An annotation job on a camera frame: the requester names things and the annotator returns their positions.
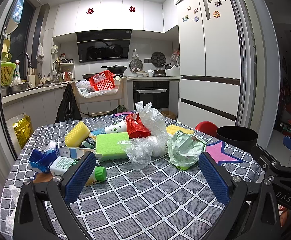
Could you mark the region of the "white green carton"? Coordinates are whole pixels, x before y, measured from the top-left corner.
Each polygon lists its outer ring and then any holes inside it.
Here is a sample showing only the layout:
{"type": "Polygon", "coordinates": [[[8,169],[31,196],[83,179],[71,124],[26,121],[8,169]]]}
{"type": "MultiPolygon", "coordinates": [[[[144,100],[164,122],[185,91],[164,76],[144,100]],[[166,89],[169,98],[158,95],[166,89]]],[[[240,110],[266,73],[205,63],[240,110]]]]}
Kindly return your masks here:
{"type": "Polygon", "coordinates": [[[78,159],[67,157],[57,157],[56,160],[50,165],[49,170],[53,176],[63,176],[64,173],[73,165],[76,165],[78,159]]]}

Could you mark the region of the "blue wrapper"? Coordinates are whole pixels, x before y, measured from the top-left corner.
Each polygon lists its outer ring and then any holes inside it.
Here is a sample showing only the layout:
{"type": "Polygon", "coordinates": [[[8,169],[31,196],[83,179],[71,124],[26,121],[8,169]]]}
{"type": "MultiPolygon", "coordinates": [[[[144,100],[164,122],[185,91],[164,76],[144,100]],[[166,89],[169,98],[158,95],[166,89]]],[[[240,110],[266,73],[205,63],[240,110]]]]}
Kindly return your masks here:
{"type": "Polygon", "coordinates": [[[59,149],[40,152],[33,149],[30,158],[28,159],[30,167],[37,173],[49,173],[50,166],[59,156],[59,149]]]}

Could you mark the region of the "white blue cardboard box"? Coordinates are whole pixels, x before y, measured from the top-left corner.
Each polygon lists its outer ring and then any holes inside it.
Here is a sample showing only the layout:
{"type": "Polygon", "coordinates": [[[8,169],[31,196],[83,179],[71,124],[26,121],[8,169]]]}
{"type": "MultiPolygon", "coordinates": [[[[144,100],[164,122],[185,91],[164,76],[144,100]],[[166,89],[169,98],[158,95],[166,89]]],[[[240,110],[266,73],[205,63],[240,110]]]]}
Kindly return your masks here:
{"type": "Polygon", "coordinates": [[[80,159],[87,152],[97,155],[94,149],[77,147],[59,147],[57,150],[57,155],[58,157],[80,159]]]}

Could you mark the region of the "green hand cream tube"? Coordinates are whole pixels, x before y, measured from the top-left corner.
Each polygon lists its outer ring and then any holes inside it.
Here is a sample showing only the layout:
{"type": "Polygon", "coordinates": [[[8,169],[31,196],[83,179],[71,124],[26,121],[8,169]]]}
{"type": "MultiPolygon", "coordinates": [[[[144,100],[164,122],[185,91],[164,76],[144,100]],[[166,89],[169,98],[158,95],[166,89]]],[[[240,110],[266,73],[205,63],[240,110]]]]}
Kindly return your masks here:
{"type": "Polygon", "coordinates": [[[85,186],[90,186],[96,181],[105,181],[107,178],[106,168],[95,166],[93,172],[89,176],[85,186]]]}

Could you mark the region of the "yellow ridged sponge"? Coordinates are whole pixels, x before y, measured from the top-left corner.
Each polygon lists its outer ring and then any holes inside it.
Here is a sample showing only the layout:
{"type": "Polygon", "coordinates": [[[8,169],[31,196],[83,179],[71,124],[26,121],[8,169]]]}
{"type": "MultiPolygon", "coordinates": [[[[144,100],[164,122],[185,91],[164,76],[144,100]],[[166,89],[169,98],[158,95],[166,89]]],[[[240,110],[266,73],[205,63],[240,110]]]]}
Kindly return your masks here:
{"type": "Polygon", "coordinates": [[[84,122],[78,122],[74,128],[65,136],[67,147],[79,147],[81,143],[90,135],[89,128],[84,122]]]}

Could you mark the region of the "green sponge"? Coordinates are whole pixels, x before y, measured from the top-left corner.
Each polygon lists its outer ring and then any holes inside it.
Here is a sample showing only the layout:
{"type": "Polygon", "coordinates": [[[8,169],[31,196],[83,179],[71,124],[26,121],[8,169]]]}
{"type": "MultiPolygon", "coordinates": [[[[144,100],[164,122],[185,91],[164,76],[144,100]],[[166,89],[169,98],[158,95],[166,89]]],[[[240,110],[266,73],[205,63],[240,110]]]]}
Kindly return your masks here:
{"type": "Polygon", "coordinates": [[[126,159],[126,153],[119,142],[129,141],[127,132],[99,134],[96,140],[96,153],[101,154],[101,160],[126,159]]]}

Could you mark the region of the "pale green bag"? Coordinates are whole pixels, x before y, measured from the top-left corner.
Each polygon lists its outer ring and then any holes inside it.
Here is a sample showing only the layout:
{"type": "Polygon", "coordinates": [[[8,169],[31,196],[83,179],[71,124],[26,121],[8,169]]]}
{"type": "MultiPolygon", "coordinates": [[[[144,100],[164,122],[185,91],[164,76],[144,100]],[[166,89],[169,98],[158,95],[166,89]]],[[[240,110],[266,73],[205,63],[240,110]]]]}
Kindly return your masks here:
{"type": "Polygon", "coordinates": [[[167,142],[170,162],[184,171],[198,162],[206,147],[204,140],[182,131],[177,131],[167,142]]]}

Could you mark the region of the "clear plastic bag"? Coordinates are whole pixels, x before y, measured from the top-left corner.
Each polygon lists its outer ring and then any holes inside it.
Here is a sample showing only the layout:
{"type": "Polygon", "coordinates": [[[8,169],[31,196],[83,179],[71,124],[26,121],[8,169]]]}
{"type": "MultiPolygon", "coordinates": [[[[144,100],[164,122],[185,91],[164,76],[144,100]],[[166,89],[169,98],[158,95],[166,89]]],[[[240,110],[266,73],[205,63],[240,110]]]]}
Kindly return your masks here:
{"type": "Polygon", "coordinates": [[[117,144],[123,149],[132,167],[141,170],[150,164],[152,158],[167,154],[167,142],[171,138],[168,133],[146,138],[132,138],[121,140],[117,144]]]}

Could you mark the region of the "leaf-print paper cup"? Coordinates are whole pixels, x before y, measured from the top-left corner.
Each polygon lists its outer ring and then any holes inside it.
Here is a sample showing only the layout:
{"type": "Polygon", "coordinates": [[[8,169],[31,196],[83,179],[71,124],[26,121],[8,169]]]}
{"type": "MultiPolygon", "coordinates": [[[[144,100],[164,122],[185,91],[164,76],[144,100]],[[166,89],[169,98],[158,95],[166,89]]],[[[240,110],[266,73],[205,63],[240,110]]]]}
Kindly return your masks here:
{"type": "Polygon", "coordinates": [[[104,128],[104,131],[106,134],[109,133],[121,133],[121,132],[127,132],[127,128],[126,128],[126,120],[122,120],[116,124],[110,125],[110,126],[106,126],[104,128]]]}

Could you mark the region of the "yellow cleaning cloth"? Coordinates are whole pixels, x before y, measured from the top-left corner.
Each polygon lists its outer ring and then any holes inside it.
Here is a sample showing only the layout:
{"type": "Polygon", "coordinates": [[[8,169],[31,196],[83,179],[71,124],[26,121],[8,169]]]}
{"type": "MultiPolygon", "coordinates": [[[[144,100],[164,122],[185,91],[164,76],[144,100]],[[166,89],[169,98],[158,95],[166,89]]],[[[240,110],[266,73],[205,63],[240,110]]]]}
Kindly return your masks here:
{"type": "Polygon", "coordinates": [[[176,126],[176,125],[169,125],[166,127],[167,133],[169,133],[170,135],[174,135],[176,132],[180,131],[182,133],[185,134],[194,134],[194,131],[191,129],[186,129],[180,126],[176,126]]]}

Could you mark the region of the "red plastic bag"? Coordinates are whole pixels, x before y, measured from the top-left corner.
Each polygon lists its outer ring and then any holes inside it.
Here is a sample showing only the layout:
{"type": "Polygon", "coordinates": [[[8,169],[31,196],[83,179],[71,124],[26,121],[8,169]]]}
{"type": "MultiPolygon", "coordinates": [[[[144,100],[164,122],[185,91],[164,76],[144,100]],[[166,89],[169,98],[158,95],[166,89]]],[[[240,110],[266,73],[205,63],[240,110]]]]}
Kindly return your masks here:
{"type": "Polygon", "coordinates": [[[138,113],[132,113],[126,116],[126,130],[130,139],[146,138],[151,132],[143,125],[138,113]]]}

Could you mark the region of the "white plastic bag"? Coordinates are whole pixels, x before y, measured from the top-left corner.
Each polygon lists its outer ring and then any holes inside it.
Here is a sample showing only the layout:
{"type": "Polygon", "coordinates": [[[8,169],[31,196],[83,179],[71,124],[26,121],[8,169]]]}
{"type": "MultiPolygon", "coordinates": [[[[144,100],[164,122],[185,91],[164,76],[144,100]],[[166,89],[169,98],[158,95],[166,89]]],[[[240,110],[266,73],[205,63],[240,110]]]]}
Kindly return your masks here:
{"type": "Polygon", "coordinates": [[[135,108],[143,125],[153,136],[167,134],[164,116],[161,112],[152,107],[152,103],[144,105],[143,101],[135,103],[135,108]]]}

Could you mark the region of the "cardboard box on floor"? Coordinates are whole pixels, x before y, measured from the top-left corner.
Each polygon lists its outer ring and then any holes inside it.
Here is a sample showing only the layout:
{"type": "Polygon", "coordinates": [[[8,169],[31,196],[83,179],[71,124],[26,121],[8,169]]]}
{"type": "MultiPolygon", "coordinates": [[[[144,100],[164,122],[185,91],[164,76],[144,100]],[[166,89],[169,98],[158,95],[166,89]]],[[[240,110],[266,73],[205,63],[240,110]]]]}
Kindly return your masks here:
{"type": "Polygon", "coordinates": [[[161,114],[164,117],[170,118],[172,120],[176,120],[177,119],[177,115],[174,112],[170,111],[170,110],[161,111],[161,114]]]}

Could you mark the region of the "far pink star sticker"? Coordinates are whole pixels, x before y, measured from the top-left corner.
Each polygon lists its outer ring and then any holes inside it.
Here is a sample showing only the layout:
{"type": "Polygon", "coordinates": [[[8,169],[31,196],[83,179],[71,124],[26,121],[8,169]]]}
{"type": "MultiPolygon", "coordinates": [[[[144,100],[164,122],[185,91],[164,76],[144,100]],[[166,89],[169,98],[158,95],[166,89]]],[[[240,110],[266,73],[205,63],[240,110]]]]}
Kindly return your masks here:
{"type": "Polygon", "coordinates": [[[130,114],[133,114],[133,113],[134,113],[133,111],[114,113],[114,114],[112,115],[112,118],[114,118],[114,117],[119,117],[119,116],[122,116],[122,115],[130,115],[130,114]]]}

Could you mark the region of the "white refrigerator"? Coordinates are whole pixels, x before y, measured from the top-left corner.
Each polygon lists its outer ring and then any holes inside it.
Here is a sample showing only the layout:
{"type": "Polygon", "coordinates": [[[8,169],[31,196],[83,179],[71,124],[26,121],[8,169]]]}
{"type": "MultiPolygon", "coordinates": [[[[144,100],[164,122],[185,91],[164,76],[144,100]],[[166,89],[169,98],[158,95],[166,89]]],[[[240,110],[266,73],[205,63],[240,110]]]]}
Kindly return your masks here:
{"type": "Polygon", "coordinates": [[[179,16],[178,119],[234,125],[240,100],[241,48],[232,0],[182,0],[179,16]]]}

